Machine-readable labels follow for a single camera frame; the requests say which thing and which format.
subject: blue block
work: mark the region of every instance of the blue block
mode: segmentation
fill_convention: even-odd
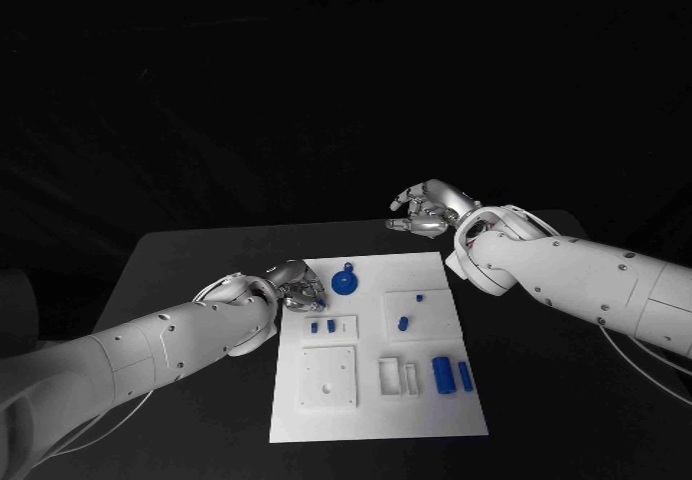
[[[458,373],[461,374],[461,383],[464,384],[464,390],[472,391],[471,376],[468,375],[468,366],[465,362],[458,362]]]
[[[454,376],[451,375],[451,363],[446,357],[432,359],[432,370],[435,372],[436,393],[442,395],[454,393],[456,386],[454,385]]]

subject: black background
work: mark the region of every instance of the black background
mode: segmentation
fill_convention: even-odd
[[[396,2],[17,16],[0,266],[28,273],[41,336],[90,331],[145,233],[381,218],[429,178],[690,264],[688,19]]]

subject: dark gray table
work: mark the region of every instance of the dark gray table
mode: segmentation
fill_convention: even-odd
[[[562,211],[534,212],[586,238]],[[95,331],[191,299],[223,275],[286,259],[452,250],[384,229],[383,220],[161,232],[136,245]],[[30,480],[680,478],[688,476],[692,410],[618,357],[596,327],[515,286],[479,292],[446,269],[488,437],[269,444],[278,336],[157,390],[115,432],[37,467]],[[670,386],[674,374],[619,341]],[[103,433],[116,407],[76,444]]]

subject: blue object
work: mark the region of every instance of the blue object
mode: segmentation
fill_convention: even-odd
[[[432,370],[435,372],[436,393],[448,394],[456,391],[454,377],[451,375],[451,363],[446,357],[432,359]]]
[[[345,263],[342,271],[331,277],[331,289],[338,295],[350,295],[357,288],[357,278],[353,275],[353,265]]]
[[[465,362],[458,362],[458,373],[461,374],[461,383],[464,384],[464,390],[472,391],[471,376],[468,375],[468,366]]]

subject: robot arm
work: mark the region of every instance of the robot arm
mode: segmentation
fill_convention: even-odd
[[[250,352],[275,335],[279,299],[293,311],[321,311],[322,292],[306,264],[289,261],[265,278],[236,273],[195,301],[2,360],[0,480],[24,478],[71,441],[74,429],[112,407],[224,355]]]
[[[692,358],[692,269],[560,236],[521,209],[482,207],[438,180],[410,187],[390,209],[406,201],[409,218],[386,226],[433,238],[452,225],[445,264],[485,293],[518,282],[547,307]]]

